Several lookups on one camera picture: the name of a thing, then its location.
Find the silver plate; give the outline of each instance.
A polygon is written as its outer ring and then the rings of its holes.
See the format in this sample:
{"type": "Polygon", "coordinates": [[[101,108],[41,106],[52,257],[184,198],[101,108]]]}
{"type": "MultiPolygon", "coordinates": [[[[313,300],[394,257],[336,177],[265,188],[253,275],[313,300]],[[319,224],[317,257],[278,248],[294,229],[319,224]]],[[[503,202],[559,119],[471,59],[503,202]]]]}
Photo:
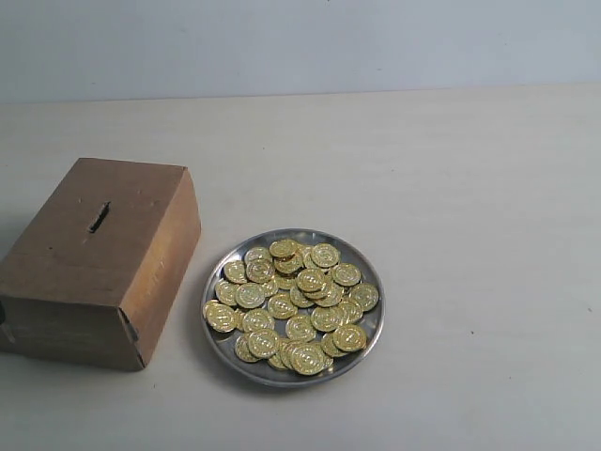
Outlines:
{"type": "MultiPolygon", "coordinates": [[[[341,261],[352,263],[357,266],[362,272],[363,282],[369,282],[378,288],[380,295],[378,305],[371,311],[365,313],[358,323],[367,332],[367,348],[361,352],[353,352],[345,357],[334,359],[334,365],[319,374],[314,376],[302,376],[294,371],[274,369],[268,365],[267,361],[257,362],[256,364],[242,362],[234,352],[236,339],[241,335],[241,332],[234,331],[229,334],[218,333],[207,325],[201,315],[203,329],[205,330],[209,343],[217,352],[217,355],[219,355],[219,357],[231,368],[252,381],[264,385],[284,388],[304,387],[315,383],[330,381],[346,373],[365,358],[374,345],[376,345],[382,331],[384,320],[384,290],[382,289],[379,277],[372,265],[367,261],[367,258],[347,242],[327,233],[302,228],[283,228],[252,237],[236,246],[217,264],[207,280],[207,286],[205,287],[205,292],[201,300],[200,311],[202,312],[202,308],[207,301],[217,299],[215,297],[215,284],[217,284],[219,279],[223,276],[223,265],[225,263],[232,260],[242,260],[244,254],[252,247],[270,247],[270,244],[273,241],[281,240],[283,238],[290,238],[300,243],[310,245],[315,245],[320,242],[332,244],[341,252],[341,261]]],[[[307,309],[299,309],[299,312],[307,313],[307,309]]],[[[285,335],[284,327],[284,320],[276,320],[275,329],[281,335],[285,335]]],[[[317,333],[317,339],[321,339],[322,335],[322,333],[317,333]]]]}

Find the box side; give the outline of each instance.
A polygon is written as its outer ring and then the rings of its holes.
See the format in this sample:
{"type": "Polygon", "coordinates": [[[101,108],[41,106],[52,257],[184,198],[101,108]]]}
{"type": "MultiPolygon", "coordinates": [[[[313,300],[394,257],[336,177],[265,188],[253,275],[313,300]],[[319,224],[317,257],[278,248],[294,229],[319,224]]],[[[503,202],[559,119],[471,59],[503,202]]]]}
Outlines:
{"type": "Polygon", "coordinates": [[[144,367],[117,307],[0,297],[0,350],[135,371],[144,367]]]}
{"type": "Polygon", "coordinates": [[[0,262],[0,293],[119,306],[183,172],[79,159],[0,262]]]}
{"type": "Polygon", "coordinates": [[[198,203],[188,170],[126,293],[121,308],[139,337],[147,365],[200,236],[198,203]]]}

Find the coin stack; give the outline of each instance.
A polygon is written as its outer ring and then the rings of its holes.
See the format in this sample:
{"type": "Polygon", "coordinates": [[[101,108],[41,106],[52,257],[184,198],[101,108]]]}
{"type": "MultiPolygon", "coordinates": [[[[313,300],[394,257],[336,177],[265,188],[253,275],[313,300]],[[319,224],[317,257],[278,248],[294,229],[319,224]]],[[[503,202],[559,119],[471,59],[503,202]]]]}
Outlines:
{"type": "Polygon", "coordinates": [[[379,301],[378,289],[362,283],[359,268],[341,262],[334,246],[291,239],[225,263],[215,294],[204,306],[205,319],[217,332],[243,332],[235,345],[240,360],[267,360],[305,376],[367,346],[356,323],[379,301]],[[275,331],[276,320],[286,321],[285,336],[275,331]]]}

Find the cardboard box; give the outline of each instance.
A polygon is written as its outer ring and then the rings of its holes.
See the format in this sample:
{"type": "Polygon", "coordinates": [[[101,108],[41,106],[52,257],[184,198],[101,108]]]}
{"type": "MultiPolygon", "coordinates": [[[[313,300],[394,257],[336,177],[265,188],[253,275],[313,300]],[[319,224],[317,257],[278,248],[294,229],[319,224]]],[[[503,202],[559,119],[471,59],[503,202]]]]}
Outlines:
{"type": "Polygon", "coordinates": [[[78,160],[0,263],[0,350],[144,368],[199,235],[187,168],[78,160]]]}

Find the plate rim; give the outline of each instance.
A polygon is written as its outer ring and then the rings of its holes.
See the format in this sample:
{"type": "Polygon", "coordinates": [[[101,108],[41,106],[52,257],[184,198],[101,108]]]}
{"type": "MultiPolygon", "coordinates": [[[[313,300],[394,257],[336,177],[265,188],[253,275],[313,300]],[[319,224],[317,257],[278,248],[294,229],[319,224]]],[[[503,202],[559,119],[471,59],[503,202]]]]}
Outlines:
{"type": "Polygon", "coordinates": [[[354,368],[356,365],[358,365],[359,362],[361,362],[363,359],[365,359],[365,357],[367,357],[369,352],[372,350],[372,348],[378,342],[378,339],[382,333],[382,328],[384,327],[384,318],[386,316],[385,304],[386,304],[386,301],[385,301],[385,295],[384,295],[384,287],[382,286],[382,281],[378,275],[378,272],[374,268],[374,265],[372,265],[372,263],[369,261],[369,259],[367,257],[365,257],[365,255],[361,251],[359,251],[355,246],[350,244],[348,241],[345,241],[345,240],[342,240],[341,238],[336,237],[335,235],[332,235],[327,232],[322,232],[320,230],[316,230],[316,229],[312,229],[312,228],[285,227],[285,228],[274,228],[272,230],[267,230],[265,232],[256,234],[256,235],[252,236],[251,238],[241,241],[234,247],[230,248],[229,251],[227,251],[225,253],[225,255],[217,262],[217,264],[213,267],[213,270],[208,275],[207,281],[205,282],[205,289],[203,290],[203,296],[200,300],[199,313],[200,313],[200,321],[202,323],[202,328],[203,328],[203,331],[205,332],[206,339],[208,340],[210,346],[213,348],[213,351],[219,356],[219,358],[227,366],[234,369],[236,372],[238,372],[239,374],[243,375],[244,377],[250,379],[251,381],[254,381],[261,385],[266,385],[266,386],[271,386],[271,387],[279,387],[279,388],[301,388],[301,387],[308,387],[310,385],[315,385],[315,384],[326,382],[326,381],[331,381],[332,379],[338,378],[338,377],[342,376],[343,374],[347,373],[348,371],[350,371],[352,368],[354,368]],[[229,258],[231,258],[231,256],[234,255],[240,247],[243,247],[244,245],[248,244],[251,241],[263,238],[264,236],[272,234],[272,233],[284,234],[284,233],[299,233],[299,232],[316,233],[316,234],[322,235],[324,237],[328,237],[332,240],[343,243],[344,245],[351,248],[355,253],[357,253],[357,255],[363,260],[364,264],[371,270],[371,272],[374,275],[374,277],[376,278],[376,282],[378,284],[379,303],[380,303],[379,321],[378,321],[378,326],[376,327],[376,331],[374,333],[374,337],[372,338],[372,340],[371,340],[370,344],[367,346],[367,348],[365,348],[361,352],[361,354],[355,358],[355,360],[353,360],[350,364],[346,365],[344,368],[340,369],[339,371],[333,372],[324,378],[307,379],[306,381],[293,381],[293,382],[272,381],[269,379],[265,379],[265,378],[256,376],[255,374],[248,372],[248,371],[244,370],[243,368],[240,368],[239,366],[234,365],[234,363],[231,362],[222,353],[220,348],[215,343],[215,340],[213,340],[213,337],[211,335],[211,331],[207,325],[207,322],[203,318],[202,310],[203,310],[203,305],[206,303],[206,301],[208,299],[210,281],[223,268],[223,265],[227,262],[227,260],[229,258]]]}

